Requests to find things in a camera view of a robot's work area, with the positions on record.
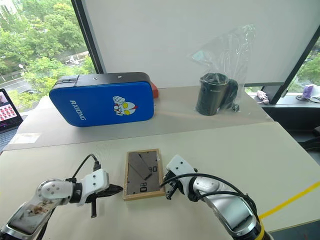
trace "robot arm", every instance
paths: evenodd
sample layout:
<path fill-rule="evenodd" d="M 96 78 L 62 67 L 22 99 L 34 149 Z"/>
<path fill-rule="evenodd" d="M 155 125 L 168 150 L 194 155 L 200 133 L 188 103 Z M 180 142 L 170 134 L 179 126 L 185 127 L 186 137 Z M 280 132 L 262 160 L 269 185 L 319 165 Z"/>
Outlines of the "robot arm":
<path fill-rule="evenodd" d="M 0 230 L 0 240 L 32 240 L 47 227 L 47 222 L 57 206 L 91 203 L 91 217 L 97 216 L 96 198 L 109 197 L 123 190 L 109 183 L 103 169 L 95 170 L 76 182 L 75 178 L 49 179 L 35 190 L 33 198 L 25 202 Z"/>
<path fill-rule="evenodd" d="M 171 200 L 172 195 L 179 189 L 193 202 L 204 201 L 213 209 L 214 214 L 234 240 L 272 239 L 259 222 L 254 203 L 252 205 L 249 202 L 249 204 L 247 200 L 250 198 L 236 192 L 235 189 L 238 190 L 236 187 L 223 183 L 226 182 L 223 179 L 220 179 L 223 181 L 221 182 L 217 177 L 212 179 L 206 177 L 206 174 L 197 174 L 195 169 L 179 155 L 176 155 L 166 168 L 168 173 L 164 178 L 164 184 L 170 185 L 166 192 L 167 199 Z"/>

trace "white table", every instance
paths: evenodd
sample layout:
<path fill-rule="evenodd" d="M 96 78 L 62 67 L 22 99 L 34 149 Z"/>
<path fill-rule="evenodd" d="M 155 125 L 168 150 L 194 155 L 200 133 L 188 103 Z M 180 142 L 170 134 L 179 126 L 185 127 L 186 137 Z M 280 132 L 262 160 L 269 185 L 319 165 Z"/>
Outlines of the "white table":
<path fill-rule="evenodd" d="M 89 153 L 123 186 L 126 152 L 160 149 L 163 167 L 175 154 L 199 172 L 222 177 L 249 195 L 262 214 L 319 181 L 320 167 L 276 122 L 5 151 L 0 156 L 0 225 L 30 199 L 39 183 L 71 177 Z M 88 162 L 79 178 L 92 171 Z M 264 219 L 267 231 L 319 219 L 320 189 Z M 91 206 L 59 206 L 45 240 L 229 240 L 213 211 L 180 193 L 124 202 L 122 194 Z"/>
<path fill-rule="evenodd" d="M 245 93 L 241 98 L 240 112 L 201 115 L 195 110 L 198 93 L 197 86 L 159 89 L 159 98 L 154 101 L 155 111 L 152 119 L 92 127 L 75 127 L 68 124 L 49 97 L 45 97 L 17 131 L 18 134 L 39 134 L 36 142 L 9 144 L 4 150 L 125 139 L 273 121 Z"/>

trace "red object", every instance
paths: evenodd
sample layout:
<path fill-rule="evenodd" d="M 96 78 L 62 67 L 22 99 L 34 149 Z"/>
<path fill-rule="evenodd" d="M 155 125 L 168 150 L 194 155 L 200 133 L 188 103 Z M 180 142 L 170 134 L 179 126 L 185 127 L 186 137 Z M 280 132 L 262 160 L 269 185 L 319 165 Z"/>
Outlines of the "red object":
<path fill-rule="evenodd" d="M 158 91 L 158 88 L 156 85 L 154 85 L 154 83 L 151 81 L 151 88 L 152 88 L 152 95 L 153 95 L 153 98 L 156 99 L 159 97 L 159 91 Z"/>

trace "road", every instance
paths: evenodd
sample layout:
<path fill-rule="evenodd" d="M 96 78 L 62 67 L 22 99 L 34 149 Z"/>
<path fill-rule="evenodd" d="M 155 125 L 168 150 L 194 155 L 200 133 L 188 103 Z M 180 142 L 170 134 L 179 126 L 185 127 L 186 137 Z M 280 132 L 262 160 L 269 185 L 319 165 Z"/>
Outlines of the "road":
<path fill-rule="evenodd" d="M 23 77 L 19 77 L 15 80 L 1 83 L 0 89 L 5 89 L 7 92 L 10 90 L 17 90 L 18 93 L 20 94 L 20 93 L 22 93 L 26 90 L 32 89 L 32 88 Z"/>

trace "laptop screen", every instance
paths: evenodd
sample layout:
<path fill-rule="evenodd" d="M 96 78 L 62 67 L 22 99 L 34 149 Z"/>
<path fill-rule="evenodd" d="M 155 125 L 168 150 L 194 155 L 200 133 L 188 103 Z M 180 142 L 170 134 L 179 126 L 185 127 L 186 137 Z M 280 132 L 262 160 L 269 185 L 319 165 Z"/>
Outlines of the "laptop screen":
<path fill-rule="evenodd" d="M 6 90 L 0 89 L 0 132 L 18 127 L 22 121 Z"/>

